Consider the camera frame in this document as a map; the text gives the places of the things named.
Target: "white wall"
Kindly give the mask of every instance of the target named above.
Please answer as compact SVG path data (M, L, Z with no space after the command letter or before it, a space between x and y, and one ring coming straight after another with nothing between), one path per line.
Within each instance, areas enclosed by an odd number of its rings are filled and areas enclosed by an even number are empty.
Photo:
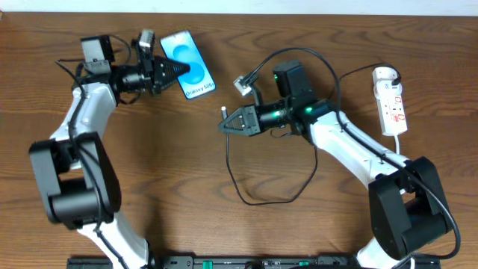
M0 0L0 10L478 16L478 0Z

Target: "white power strip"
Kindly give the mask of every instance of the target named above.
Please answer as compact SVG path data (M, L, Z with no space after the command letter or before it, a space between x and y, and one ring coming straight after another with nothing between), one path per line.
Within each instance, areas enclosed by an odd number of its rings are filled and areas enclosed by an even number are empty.
M402 84L392 85L397 72L389 67L378 67L372 72L373 93L379 108L380 126L386 136L396 136L407 130L402 101Z

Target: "blue circle on card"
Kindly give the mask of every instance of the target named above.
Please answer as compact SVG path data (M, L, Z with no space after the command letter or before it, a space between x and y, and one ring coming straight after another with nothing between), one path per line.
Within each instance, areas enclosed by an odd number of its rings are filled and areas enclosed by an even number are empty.
M186 45L179 45L173 50L173 57L180 62L190 65L190 71L181 76L181 79L188 84L200 83L205 75L204 68L196 62L194 62L198 55L190 47Z

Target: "wooden table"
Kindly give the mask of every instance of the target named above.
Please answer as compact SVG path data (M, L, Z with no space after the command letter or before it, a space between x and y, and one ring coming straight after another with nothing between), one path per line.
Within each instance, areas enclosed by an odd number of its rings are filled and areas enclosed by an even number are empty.
M76 232L48 222L28 148L59 126L72 101L71 78L54 64L82 57L81 37L158 37L190 29L217 90L187 101L178 85L111 115L104 145L122 187L122 210L157 253L198 256L315 256L356 252L371 238L367 191L325 152L303 195L290 205L245 206L224 161L220 107L252 102L232 86L271 52L316 49L338 74L378 61L402 73L409 130L402 153L425 155L441 176L462 231L462 251L444 268L478 262L478 19L398 16L6 13L0 21L0 267L64 268L74 255L101 255ZM118 55L118 62L125 55ZM332 88L325 66L303 52L274 58L260 72L264 98L279 98L274 64L300 59L318 96ZM379 127L371 70L343 82L344 111L393 149ZM232 137L232 168L247 199L287 199L312 170L301 137ZM422 251L452 250L453 233Z

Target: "wood grain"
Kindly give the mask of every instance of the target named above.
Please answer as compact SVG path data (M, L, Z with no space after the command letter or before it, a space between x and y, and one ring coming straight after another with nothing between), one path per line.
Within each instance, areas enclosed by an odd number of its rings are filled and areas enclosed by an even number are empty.
M190 29L217 83L216 92L194 101L175 85L120 106L105 132L122 209L159 253L307 256L356 252L370 240L367 191L325 152L313 182L290 205L243 205L227 173L225 138L216 128L220 106L233 110L251 102L232 81L277 49L304 46L323 53L339 74L377 61L400 70L409 122L402 152L435 163L462 231L462 251L443 268L476 267L478 19L6 13L0 21L0 268L64 268L70 256L101 255L86 238L47 221L28 148L48 138L71 105L71 79L54 60L81 57L80 37L128 39L142 28L159 37ZM279 96L270 79L273 65L292 58L304 63L317 95L327 96L332 79L326 68L290 52L261 71L264 98ZM380 133L370 73L350 76L343 88L353 122L393 147ZM312 148L299 137L232 137L231 147L232 169L249 200L291 197L314 163ZM446 235L422 251L452 248L453 235Z

